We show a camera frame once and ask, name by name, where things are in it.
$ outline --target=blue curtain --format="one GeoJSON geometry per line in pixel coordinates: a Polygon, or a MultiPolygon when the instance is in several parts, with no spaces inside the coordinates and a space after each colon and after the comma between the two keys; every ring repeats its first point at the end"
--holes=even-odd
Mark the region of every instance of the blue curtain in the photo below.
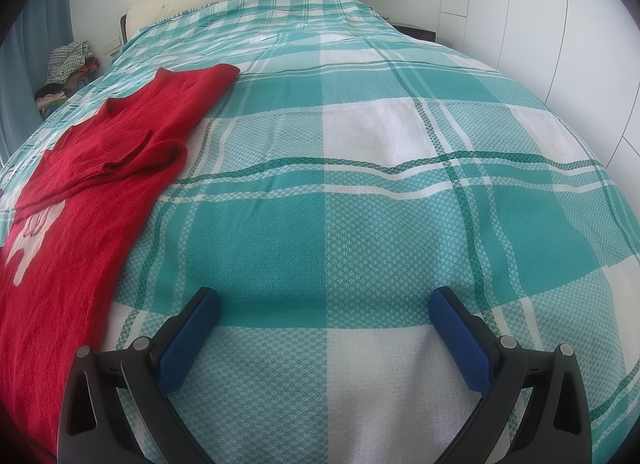
{"type": "Polygon", "coordinates": [[[33,95],[49,54],[73,41],[69,0],[29,0],[0,46],[0,158],[4,163],[42,125],[33,95]]]}

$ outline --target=patterned cloth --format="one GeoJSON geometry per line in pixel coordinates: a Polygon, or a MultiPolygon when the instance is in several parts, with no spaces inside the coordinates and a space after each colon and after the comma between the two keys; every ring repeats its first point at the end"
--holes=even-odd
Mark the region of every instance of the patterned cloth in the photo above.
{"type": "Polygon", "coordinates": [[[92,58],[94,52],[87,40],[76,40],[66,46],[60,46],[51,51],[47,65],[47,84],[65,83],[69,76],[84,66],[87,58],[92,58]]]}
{"type": "Polygon", "coordinates": [[[214,460],[428,463],[478,400],[427,314],[449,285],[495,333],[574,347],[605,462],[640,414],[638,221],[530,92],[357,1],[230,0],[143,28],[0,172],[0,235],[66,128],[158,67],[220,62],[242,74],[132,249],[105,348],[209,285],[220,327],[170,399],[214,460]]]}

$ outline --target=red garment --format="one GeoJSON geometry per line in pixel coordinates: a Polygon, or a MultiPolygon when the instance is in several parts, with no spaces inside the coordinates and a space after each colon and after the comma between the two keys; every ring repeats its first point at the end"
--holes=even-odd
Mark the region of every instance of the red garment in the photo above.
{"type": "Polygon", "coordinates": [[[0,399],[53,453],[74,352],[100,348],[129,250],[184,166],[188,134],[238,72],[159,69],[69,128],[20,194],[0,251],[0,399]]]}

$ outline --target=plaid bedspread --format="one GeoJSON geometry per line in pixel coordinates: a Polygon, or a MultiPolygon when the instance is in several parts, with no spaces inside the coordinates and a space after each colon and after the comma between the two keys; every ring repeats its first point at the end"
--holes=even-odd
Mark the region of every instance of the plaid bedspread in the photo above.
{"type": "Polygon", "coordinates": [[[143,28],[7,162],[2,238],[66,128],[159,67],[220,62],[241,75],[130,253],[105,348],[213,287],[220,327],[170,399],[216,462],[428,463],[478,400],[430,325],[449,285],[495,333],[574,347],[605,462],[640,414],[638,221],[530,92],[357,1],[229,0],[143,28]]]}

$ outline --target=nightstand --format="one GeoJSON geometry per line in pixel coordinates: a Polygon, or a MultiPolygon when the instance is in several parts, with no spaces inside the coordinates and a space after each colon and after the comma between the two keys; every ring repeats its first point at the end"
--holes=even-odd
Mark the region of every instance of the nightstand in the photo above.
{"type": "Polygon", "coordinates": [[[403,35],[407,35],[418,40],[425,40],[427,42],[436,41],[436,33],[433,31],[424,30],[422,28],[416,28],[414,26],[408,26],[405,24],[398,24],[395,22],[389,22],[393,27],[400,31],[403,35]]]}

